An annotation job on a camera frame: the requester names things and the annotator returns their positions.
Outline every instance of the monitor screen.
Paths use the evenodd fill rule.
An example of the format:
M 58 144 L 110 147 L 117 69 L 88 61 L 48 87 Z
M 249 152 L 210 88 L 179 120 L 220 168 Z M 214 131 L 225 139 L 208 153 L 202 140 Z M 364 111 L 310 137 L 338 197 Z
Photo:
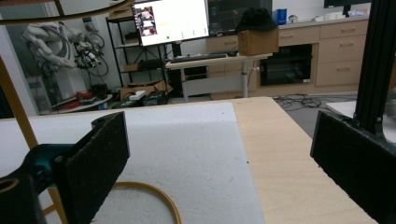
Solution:
M 133 13 L 142 46 L 209 36 L 205 0 L 138 2 Z
M 235 27 L 250 7 L 265 7 L 272 12 L 272 0 L 207 0 L 209 34 L 234 35 Z
M 344 7 L 371 2 L 372 0 L 325 0 L 324 7 Z

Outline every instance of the power strip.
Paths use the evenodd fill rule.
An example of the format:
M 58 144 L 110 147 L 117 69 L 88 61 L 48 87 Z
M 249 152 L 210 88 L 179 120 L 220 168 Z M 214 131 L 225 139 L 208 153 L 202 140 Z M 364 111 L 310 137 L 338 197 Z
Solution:
M 137 91 L 134 93 L 134 95 L 130 95 L 129 99 L 130 100 L 140 100 L 145 95 L 146 95 L 146 91 Z

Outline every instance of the floor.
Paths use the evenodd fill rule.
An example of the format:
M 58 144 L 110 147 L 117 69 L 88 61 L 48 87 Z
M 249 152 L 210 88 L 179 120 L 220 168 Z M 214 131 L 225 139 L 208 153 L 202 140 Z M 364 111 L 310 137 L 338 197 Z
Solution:
M 274 97 L 274 100 L 300 125 L 311 137 L 314 135 L 319 110 L 328 110 L 327 103 L 356 100 L 356 92 L 341 92 L 315 95 L 286 95 Z M 209 96 L 190 97 L 190 102 L 210 101 Z M 169 104 L 182 104 L 183 98 L 171 98 Z

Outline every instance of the drawer handle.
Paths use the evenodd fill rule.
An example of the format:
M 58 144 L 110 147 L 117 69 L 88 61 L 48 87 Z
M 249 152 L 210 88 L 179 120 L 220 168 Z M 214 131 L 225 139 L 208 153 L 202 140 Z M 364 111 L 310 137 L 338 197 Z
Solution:
M 349 43 L 340 43 L 340 47 L 344 46 L 353 46 L 355 43 L 353 41 L 350 41 Z
M 291 38 L 291 37 L 294 37 L 294 35 L 281 35 L 280 37 L 281 38 Z
M 224 44 L 225 45 L 236 44 L 236 41 L 235 40 L 233 40 L 233 41 L 225 41 Z
M 350 66 L 347 67 L 337 67 L 337 71 L 341 72 L 341 71 L 349 71 L 350 70 Z
M 352 27 L 352 28 L 341 28 L 341 32 L 351 32 L 351 31 L 355 31 L 356 27 Z

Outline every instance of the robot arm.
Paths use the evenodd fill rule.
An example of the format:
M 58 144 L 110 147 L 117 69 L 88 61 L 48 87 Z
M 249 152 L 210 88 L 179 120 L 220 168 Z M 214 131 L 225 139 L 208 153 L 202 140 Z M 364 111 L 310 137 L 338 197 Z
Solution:
M 29 24 L 22 36 L 31 43 L 30 50 L 37 58 L 49 62 L 52 71 L 95 67 L 100 63 L 91 53 L 91 43 L 83 41 L 84 34 L 80 30 L 67 29 L 61 22 Z M 76 47 L 77 59 L 70 43 Z

